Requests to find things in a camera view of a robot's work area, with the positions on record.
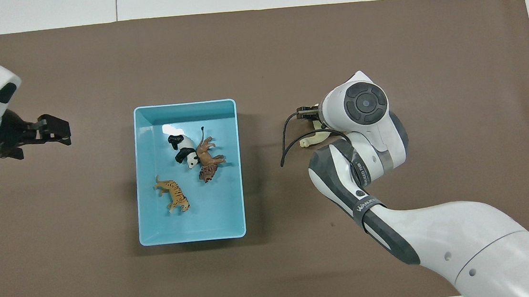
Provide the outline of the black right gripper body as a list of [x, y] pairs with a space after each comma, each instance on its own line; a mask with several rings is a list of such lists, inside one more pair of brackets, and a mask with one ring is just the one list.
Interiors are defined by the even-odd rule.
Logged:
[[311, 121], [313, 129], [320, 130], [323, 128], [323, 123], [320, 119], [320, 108], [314, 105], [310, 108], [307, 119]]

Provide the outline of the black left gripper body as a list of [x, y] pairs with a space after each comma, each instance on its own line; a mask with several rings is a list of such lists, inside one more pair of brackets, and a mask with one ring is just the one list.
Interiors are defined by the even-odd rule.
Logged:
[[13, 158], [23, 160], [22, 146], [37, 144], [37, 135], [41, 127], [41, 117], [36, 122], [27, 122], [13, 110], [6, 109], [0, 121], [0, 159]]

